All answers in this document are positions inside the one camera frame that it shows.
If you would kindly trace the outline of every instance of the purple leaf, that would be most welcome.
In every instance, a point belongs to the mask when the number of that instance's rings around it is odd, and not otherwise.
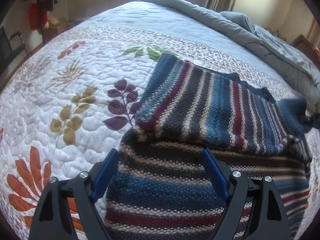
[[[135,90],[135,89],[136,89],[136,86],[134,86],[134,85],[128,85],[127,88],[125,89],[125,91],[131,92],[131,91],[133,91],[133,90]]]
[[[130,108],[130,112],[129,114],[135,114],[137,112],[137,110],[139,109],[139,103],[133,103],[131,108]]]
[[[125,114],[127,110],[124,104],[121,104],[118,100],[112,100],[109,102],[108,110],[113,114]]]
[[[120,91],[123,91],[125,90],[127,87],[127,81],[125,79],[123,80],[118,80],[116,83],[115,83],[115,88],[120,90]]]
[[[116,89],[108,90],[108,96],[111,98],[117,98],[121,96],[121,92]]]
[[[128,123],[128,120],[124,116],[116,116],[106,119],[103,122],[109,129],[113,131],[118,131],[121,128],[125,127],[125,125]]]
[[[127,104],[134,102],[138,98],[138,92],[137,91],[132,91],[129,94],[127,94]]]

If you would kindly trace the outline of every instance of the blue gripper pad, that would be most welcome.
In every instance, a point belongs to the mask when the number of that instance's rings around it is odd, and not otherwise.
[[[116,149],[112,149],[105,160],[101,163],[96,163],[96,169],[100,169],[94,180],[93,192],[91,194],[91,199],[97,202],[99,198],[102,198],[107,190],[107,187],[112,179],[112,176],[116,173],[118,169],[119,153]]]
[[[215,193],[218,197],[228,201],[230,194],[228,192],[228,181],[219,169],[217,160],[211,156],[207,149],[204,149],[200,153],[200,163],[204,167],[204,170],[209,177],[209,180],[213,186]]]

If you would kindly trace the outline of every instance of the knit sweater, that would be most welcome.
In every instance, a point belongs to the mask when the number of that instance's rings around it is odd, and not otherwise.
[[[246,177],[273,177],[292,235],[308,198],[310,162],[301,116],[306,102],[273,99],[248,84],[163,54],[123,137],[107,191],[113,239],[207,239],[225,203],[198,156],[209,147]],[[251,199],[235,238],[241,238]]]

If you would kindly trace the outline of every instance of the pillow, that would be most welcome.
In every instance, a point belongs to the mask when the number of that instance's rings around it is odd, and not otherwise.
[[[254,25],[250,18],[243,14],[243,13],[237,13],[237,12],[220,12],[220,14],[228,19],[229,21],[238,24],[240,27],[244,28],[250,33],[254,33]]]

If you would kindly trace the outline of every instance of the metal bolt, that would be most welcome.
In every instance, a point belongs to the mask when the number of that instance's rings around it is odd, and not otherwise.
[[[234,171],[232,175],[236,178],[239,178],[241,176],[241,173],[239,171]]]
[[[272,181],[272,178],[271,178],[270,176],[265,176],[265,177],[264,177],[264,180],[265,180],[266,182],[271,182],[271,181]]]
[[[86,177],[89,176],[89,173],[86,172],[86,171],[83,171],[83,172],[81,172],[81,173],[79,174],[79,176],[80,176],[80,178],[85,179]]]
[[[54,182],[56,182],[57,180],[58,180],[57,177],[51,177],[51,178],[49,179],[49,182],[50,182],[50,183],[54,183]]]

